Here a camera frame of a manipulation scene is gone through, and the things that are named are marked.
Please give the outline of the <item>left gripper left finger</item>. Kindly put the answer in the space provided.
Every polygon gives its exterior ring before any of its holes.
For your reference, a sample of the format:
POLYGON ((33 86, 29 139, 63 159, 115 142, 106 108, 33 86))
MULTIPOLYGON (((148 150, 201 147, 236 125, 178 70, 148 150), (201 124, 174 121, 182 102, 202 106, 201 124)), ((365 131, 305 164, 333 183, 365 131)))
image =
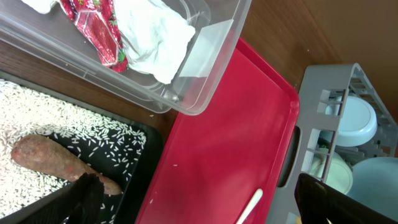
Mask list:
POLYGON ((84 173, 60 190, 4 217, 1 224, 94 224, 104 198, 104 185, 84 173))

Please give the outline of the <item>rice and food leftovers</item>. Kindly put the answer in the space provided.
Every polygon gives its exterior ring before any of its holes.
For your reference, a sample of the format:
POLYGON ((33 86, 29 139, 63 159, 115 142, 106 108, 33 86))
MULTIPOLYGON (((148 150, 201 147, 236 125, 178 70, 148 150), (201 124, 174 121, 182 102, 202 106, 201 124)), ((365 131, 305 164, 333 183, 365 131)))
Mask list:
POLYGON ((147 142, 147 133, 141 128, 1 80, 1 217, 69 183, 12 160, 13 146, 29 134, 59 143, 123 190, 147 142))

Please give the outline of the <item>white plastic spoon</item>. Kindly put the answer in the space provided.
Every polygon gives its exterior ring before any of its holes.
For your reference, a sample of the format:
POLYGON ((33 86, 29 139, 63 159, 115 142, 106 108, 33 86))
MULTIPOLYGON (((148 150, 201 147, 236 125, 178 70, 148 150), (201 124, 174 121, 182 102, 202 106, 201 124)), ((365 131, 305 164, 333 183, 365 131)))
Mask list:
POLYGON ((244 221, 247 219, 247 217, 250 215, 252 210, 255 208, 255 206, 258 204, 260 199, 263 196, 263 190, 262 189, 257 189, 253 196, 251 197, 250 201, 247 203, 246 207, 242 211, 240 217, 238 218, 236 224, 243 224, 244 221))

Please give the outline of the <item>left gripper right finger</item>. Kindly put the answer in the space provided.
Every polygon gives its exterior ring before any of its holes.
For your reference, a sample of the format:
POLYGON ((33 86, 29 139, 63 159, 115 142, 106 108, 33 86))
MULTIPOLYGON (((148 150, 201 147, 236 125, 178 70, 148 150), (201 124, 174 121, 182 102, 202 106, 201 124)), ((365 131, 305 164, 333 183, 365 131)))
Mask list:
POLYGON ((301 173, 294 191, 301 224, 397 224, 361 203, 301 173))

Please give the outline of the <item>small light blue bowl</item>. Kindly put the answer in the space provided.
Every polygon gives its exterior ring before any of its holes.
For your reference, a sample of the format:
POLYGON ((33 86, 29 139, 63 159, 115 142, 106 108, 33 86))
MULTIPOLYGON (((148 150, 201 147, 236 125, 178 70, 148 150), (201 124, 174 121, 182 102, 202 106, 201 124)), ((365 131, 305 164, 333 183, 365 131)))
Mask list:
POLYGON ((365 100, 348 96, 338 126, 337 146, 354 147, 370 141, 377 131, 374 108, 365 100))

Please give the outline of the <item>brown carrot-shaped food scrap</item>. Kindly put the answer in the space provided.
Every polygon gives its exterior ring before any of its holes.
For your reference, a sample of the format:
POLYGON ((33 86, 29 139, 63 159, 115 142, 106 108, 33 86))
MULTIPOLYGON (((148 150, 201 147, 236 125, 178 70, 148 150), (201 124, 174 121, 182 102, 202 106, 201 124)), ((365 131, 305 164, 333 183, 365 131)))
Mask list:
POLYGON ((115 181, 95 171, 68 149, 45 136, 30 134, 23 137, 12 148, 11 158, 22 167, 70 182, 76 181, 84 173, 95 174, 103 183, 106 194, 122 193, 115 181))

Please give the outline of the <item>red strawberry cake wrapper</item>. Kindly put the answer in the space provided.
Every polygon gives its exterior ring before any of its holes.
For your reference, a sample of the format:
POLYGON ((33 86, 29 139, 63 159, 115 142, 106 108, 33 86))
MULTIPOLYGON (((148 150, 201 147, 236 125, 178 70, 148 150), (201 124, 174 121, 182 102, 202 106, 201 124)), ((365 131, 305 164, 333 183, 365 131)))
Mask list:
POLYGON ((102 65, 121 73, 128 59, 123 49, 113 0, 60 0, 81 34, 95 47, 102 65))

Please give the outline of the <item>light blue plate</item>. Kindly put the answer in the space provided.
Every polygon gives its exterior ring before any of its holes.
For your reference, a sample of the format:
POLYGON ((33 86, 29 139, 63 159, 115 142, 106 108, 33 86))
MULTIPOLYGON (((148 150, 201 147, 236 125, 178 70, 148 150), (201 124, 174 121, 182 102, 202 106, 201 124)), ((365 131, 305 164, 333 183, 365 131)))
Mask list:
POLYGON ((354 165, 348 196, 396 221, 397 159, 374 157, 354 165))

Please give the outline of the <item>white tissue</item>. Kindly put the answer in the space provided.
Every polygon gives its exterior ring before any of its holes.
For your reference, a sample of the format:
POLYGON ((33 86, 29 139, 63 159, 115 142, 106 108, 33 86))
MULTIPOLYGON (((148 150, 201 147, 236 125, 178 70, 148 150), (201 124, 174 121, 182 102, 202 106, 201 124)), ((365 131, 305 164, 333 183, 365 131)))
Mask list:
POLYGON ((22 0, 22 2, 40 14, 48 14, 58 0, 22 0))
POLYGON ((195 28, 161 0, 115 0, 114 11, 129 68, 170 84, 195 28))

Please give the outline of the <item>light green bowl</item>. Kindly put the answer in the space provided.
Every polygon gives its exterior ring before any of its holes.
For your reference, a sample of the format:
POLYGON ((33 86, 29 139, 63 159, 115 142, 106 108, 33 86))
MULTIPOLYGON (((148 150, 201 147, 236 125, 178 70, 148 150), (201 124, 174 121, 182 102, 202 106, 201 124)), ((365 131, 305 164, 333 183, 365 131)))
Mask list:
MULTIPOLYGON (((315 153, 312 153, 312 163, 308 170, 310 175, 322 177, 328 158, 327 152, 327 148, 318 148, 315 153)), ((353 185, 353 171, 337 152, 332 154, 326 184, 345 195, 353 185)))

